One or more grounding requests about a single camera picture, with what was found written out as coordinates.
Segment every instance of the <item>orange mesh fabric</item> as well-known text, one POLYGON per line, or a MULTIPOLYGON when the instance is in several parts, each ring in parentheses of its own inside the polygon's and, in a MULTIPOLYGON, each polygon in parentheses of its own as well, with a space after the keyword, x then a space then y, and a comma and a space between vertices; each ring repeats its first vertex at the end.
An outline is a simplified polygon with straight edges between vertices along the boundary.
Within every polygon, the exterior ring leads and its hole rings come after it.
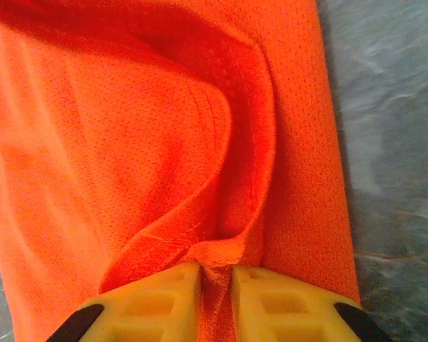
POLYGON ((315 2, 0 1, 0 267, 17 341, 174 264, 358 301, 315 2))

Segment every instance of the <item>perforated fabric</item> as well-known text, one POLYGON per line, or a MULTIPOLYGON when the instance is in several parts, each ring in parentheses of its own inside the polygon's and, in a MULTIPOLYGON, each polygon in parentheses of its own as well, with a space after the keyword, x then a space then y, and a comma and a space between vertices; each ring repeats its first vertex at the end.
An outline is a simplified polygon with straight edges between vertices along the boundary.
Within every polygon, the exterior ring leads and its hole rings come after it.
POLYGON ((17 341, 174 264, 358 301, 315 2, 0 1, 0 267, 17 341))

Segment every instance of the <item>marble countertop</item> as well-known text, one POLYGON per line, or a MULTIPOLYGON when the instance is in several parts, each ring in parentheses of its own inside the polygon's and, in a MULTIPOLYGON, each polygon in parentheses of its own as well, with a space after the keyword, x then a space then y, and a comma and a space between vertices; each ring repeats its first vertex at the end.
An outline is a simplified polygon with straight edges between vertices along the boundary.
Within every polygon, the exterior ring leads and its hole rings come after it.
POLYGON ((428 0, 319 8, 362 303, 394 341, 428 341, 428 0))

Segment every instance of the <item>black rubber tip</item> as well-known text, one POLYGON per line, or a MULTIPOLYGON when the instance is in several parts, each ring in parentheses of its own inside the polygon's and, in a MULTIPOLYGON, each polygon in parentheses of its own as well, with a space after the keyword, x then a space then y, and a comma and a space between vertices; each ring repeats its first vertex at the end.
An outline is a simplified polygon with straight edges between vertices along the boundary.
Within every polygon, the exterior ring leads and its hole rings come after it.
POLYGON ((336 303, 335 308, 362 342, 393 342, 363 310, 346 303, 336 303))
POLYGON ((79 342, 105 307, 93 304, 73 313, 47 342, 79 342))

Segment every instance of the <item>yellow plastic object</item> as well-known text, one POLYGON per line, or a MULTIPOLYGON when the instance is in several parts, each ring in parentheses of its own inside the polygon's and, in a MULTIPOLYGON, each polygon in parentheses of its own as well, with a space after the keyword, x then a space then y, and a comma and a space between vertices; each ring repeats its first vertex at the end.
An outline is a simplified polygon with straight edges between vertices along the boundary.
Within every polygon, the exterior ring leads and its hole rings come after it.
POLYGON ((200 265, 187 263, 87 301, 105 309, 80 342, 196 342, 200 265))
POLYGON ((361 342, 333 306, 355 302, 289 276, 234 266, 231 296, 238 342, 361 342))

